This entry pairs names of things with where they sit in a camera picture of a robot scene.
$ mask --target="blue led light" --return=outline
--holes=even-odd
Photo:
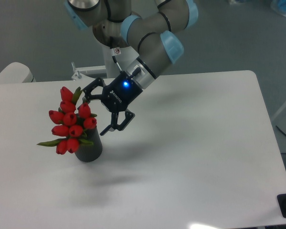
[[[124,85],[124,87],[129,87],[129,83],[126,81],[123,83],[123,85]]]

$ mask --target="white table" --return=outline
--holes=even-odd
[[[61,87],[90,81],[0,85],[0,228],[286,224],[276,199],[286,173],[253,72],[161,76],[92,163],[37,146],[55,139],[48,111]],[[110,113],[91,108],[101,131]]]

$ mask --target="white chair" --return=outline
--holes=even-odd
[[[0,72],[0,84],[36,82],[30,69],[22,63],[9,64]]]

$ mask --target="gray vase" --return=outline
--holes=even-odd
[[[80,146],[75,152],[75,155],[82,162],[92,162],[99,158],[102,153],[103,146],[97,128],[87,130],[86,133],[87,140],[93,141],[94,144],[92,146]]]

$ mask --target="tulip bud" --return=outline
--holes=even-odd
[[[67,137],[69,136],[69,128],[65,125],[57,125],[52,129],[52,134]]]
[[[73,112],[69,112],[65,114],[62,121],[63,121],[63,124],[67,126],[75,125],[77,121],[76,114]]]
[[[80,125],[73,125],[69,129],[69,134],[72,137],[79,137],[82,135],[83,129]]]
[[[64,117],[64,114],[58,111],[49,111],[49,116],[55,124],[59,125]]]
[[[88,103],[83,103],[78,109],[78,114],[81,118],[89,118],[91,116],[91,109]]]
[[[96,119],[95,118],[87,118],[84,121],[85,129],[94,129],[96,127]]]
[[[64,155],[67,152],[67,140],[62,140],[59,142],[59,144],[56,146],[56,153]]]
[[[80,147],[80,142],[76,138],[69,138],[67,140],[67,150],[70,153],[74,153]]]
[[[63,101],[71,102],[73,98],[73,93],[66,87],[61,88],[61,99]]]
[[[76,107],[73,103],[71,103],[69,101],[62,101],[61,102],[61,109],[65,113],[69,113],[69,112],[74,112],[76,110]]]

